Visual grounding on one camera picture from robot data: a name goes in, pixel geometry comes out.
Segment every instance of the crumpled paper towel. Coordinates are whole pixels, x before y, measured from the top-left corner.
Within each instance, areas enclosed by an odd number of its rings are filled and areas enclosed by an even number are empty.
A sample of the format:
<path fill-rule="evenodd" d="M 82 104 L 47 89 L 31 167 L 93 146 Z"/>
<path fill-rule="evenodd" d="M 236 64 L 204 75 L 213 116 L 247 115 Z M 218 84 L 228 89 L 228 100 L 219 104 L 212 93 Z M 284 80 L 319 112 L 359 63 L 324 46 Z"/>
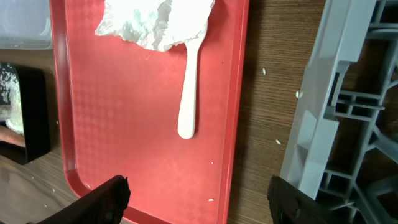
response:
<path fill-rule="evenodd" d="M 197 38 L 215 0 L 105 0 L 96 35 L 115 35 L 164 52 Z"/>

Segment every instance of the textured red surface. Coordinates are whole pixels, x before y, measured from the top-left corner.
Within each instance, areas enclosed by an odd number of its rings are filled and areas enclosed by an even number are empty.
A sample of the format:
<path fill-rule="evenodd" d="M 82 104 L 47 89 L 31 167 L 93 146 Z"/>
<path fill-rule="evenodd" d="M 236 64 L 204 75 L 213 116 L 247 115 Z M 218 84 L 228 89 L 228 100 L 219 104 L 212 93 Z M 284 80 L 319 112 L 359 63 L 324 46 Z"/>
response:
<path fill-rule="evenodd" d="M 128 220 L 226 223 L 248 0 L 216 0 L 199 53 L 197 130 L 189 140 L 177 133 L 185 46 L 161 53 L 95 36 L 103 10 L 103 0 L 51 0 L 70 187 L 83 196 L 121 174 L 132 192 Z"/>

